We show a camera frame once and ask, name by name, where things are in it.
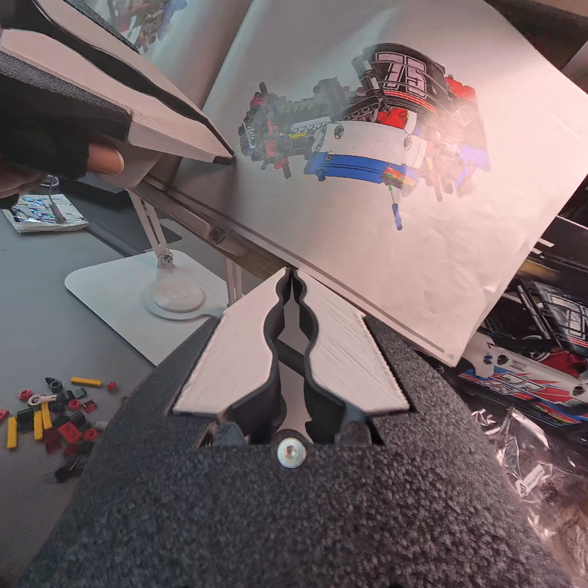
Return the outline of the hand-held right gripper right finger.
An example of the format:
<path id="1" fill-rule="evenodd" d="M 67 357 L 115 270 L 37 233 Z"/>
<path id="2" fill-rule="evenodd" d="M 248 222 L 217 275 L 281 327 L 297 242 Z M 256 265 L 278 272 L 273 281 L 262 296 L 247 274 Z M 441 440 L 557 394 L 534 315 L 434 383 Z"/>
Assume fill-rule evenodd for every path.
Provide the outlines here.
<path id="1" fill-rule="evenodd" d="M 410 401 L 366 325 L 365 314 L 301 270 L 293 274 L 303 356 L 304 399 L 313 442 L 338 442 L 351 429 L 372 442 L 372 418 L 410 411 Z"/>

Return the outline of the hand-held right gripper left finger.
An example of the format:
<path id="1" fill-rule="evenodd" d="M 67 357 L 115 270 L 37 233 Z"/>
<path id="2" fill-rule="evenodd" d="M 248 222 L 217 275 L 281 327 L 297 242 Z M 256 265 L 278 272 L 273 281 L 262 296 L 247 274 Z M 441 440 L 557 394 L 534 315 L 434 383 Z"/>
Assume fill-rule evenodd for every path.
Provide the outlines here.
<path id="1" fill-rule="evenodd" d="M 285 418 L 275 340 L 285 328 L 291 270 L 276 272 L 220 318 L 178 392 L 174 416 L 236 423 L 266 442 Z"/>

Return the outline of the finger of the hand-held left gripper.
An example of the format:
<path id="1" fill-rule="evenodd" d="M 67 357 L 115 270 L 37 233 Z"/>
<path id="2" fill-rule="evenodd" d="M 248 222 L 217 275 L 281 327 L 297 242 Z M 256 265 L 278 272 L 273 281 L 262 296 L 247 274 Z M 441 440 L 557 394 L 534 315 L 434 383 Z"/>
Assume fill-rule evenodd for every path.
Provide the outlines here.
<path id="1" fill-rule="evenodd" d="M 1 52 L 18 58 L 65 82 L 121 107 L 130 115 L 126 141 L 158 153 L 231 165 L 233 152 L 200 109 L 142 55 L 130 52 L 130 61 L 115 58 L 139 74 L 147 90 L 130 87 L 92 64 L 74 49 L 39 32 L 8 29 L 1 33 Z"/>
<path id="2" fill-rule="evenodd" d="M 1 25 L 43 34 L 72 49 L 117 82 L 207 127 L 221 152 L 232 152 L 209 119 L 84 1 L 1 1 Z"/>

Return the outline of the instruction booklet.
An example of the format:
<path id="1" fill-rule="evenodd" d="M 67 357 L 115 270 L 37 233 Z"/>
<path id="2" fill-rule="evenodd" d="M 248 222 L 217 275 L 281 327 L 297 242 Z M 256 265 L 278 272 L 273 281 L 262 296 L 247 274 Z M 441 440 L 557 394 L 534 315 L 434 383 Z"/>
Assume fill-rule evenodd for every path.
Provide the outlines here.
<path id="1" fill-rule="evenodd" d="M 163 158 L 141 195 L 452 364 L 587 176 L 587 94 L 561 72 L 587 1 L 89 4 L 235 151 Z"/>

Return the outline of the person's left forearm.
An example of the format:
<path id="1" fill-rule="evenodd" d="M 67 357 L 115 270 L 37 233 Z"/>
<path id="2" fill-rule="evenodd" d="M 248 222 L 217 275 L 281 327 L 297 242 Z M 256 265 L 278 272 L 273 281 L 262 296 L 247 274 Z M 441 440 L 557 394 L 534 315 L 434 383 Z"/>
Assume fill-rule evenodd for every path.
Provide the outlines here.
<path id="1" fill-rule="evenodd" d="M 47 177 L 45 173 L 38 173 L 25 169 L 14 168 L 1 162 L 1 199 L 21 194 L 37 186 Z"/>

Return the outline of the grey desk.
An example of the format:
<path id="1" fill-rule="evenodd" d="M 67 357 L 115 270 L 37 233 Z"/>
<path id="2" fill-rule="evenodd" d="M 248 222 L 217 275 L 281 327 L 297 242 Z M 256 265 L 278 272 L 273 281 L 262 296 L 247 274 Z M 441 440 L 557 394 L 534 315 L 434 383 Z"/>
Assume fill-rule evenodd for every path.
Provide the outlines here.
<path id="1" fill-rule="evenodd" d="M 96 392 L 98 418 L 108 421 L 154 365 L 94 315 L 65 287 L 77 269 L 116 261 L 149 248 L 128 194 L 73 184 L 68 196 L 88 229 L 69 233 L 18 234 L 1 219 L 1 409 L 25 408 L 23 390 L 48 393 L 46 377 L 64 385 L 81 376 L 116 382 Z M 1 424 L 1 587 L 12 587 L 60 519 L 77 491 L 63 483 L 63 447 L 47 452 L 32 432 L 5 447 Z"/>

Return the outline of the person's left hand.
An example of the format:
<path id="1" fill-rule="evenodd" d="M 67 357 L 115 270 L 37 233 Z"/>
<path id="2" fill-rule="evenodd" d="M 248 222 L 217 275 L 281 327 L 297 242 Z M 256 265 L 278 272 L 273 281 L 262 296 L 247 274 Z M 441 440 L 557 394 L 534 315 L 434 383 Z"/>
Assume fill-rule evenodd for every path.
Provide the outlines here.
<path id="1" fill-rule="evenodd" d="M 5 163 L 42 175 L 75 180 L 87 173 L 116 176 L 125 168 L 110 143 L 53 117 L 1 110 L 1 156 Z"/>

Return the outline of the white book stand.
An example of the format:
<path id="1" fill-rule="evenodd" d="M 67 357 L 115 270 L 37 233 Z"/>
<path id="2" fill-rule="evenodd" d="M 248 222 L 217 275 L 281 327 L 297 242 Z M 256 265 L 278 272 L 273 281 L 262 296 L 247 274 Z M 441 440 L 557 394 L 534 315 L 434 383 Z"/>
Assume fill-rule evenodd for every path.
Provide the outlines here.
<path id="1" fill-rule="evenodd" d="M 161 363 L 211 317 L 244 294 L 243 266 L 224 249 L 218 276 L 187 253 L 161 225 L 166 215 L 135 194 L 92 183 L 61 180 L 62 191 L 88 221 L 88 231 L 121 259 L 76 270 L 66 289 L 152 364 Z"/>

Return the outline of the sticker sheet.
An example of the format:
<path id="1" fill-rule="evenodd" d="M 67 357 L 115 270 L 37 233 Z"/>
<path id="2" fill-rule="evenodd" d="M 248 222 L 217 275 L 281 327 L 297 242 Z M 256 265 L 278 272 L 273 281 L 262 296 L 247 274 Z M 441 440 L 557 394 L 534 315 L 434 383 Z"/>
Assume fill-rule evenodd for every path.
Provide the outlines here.
<path id="1" fill-rule="evenodd" d="M 20 195 L 14 207 L 1 213 L 20 234 L 74 232 L 89 226 L 80 211 L 61 193 Z"/>

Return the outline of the pile of red yellow bricks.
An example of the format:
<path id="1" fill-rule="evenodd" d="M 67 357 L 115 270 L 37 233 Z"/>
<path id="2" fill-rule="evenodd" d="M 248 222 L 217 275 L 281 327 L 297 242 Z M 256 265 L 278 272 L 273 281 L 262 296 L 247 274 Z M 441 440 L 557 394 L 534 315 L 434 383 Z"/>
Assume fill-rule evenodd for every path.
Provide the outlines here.
<path id="1" fill-rule="evenodd" d="M 17 394 L 22 405 L 15 412 L 1 409 L 1 426 L 5 427 L 5 449 L 15 452 L 21 437 L 32 434 L 49 456 L 60 456 L 62 463 L 52 477 L 65 484 L 81 476 L 87 458 L 107 427 L 107 421 L 92 420 L 99 409 L 94 390 L 112 394 L 118 391 L 115 381 L 73 376 L 69 381 L 47 376 L 47 391 L 36 393 L 23 389 Z"/>

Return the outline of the black toy car box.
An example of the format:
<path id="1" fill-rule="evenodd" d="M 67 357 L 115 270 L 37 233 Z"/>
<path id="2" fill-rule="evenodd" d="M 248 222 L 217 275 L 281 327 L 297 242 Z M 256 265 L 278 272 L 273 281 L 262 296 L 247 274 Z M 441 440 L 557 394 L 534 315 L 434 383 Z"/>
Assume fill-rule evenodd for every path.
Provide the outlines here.
<path id="1" fill-rule="evenodd" d="M 587 218 L 555 218 L 446 379 L 587 445 Z"/>

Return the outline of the clear plastic bag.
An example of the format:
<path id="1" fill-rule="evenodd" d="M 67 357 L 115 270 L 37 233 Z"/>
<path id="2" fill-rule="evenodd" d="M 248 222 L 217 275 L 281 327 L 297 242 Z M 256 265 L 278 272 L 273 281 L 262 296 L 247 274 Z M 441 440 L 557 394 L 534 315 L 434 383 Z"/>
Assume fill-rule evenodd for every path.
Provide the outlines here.
<path id="1" fill-rule="evenodd" d="M 539 540 L 571 578 L 587 587 L 587 456 L 550 437 L 516 410 L 470 413 Z"/>

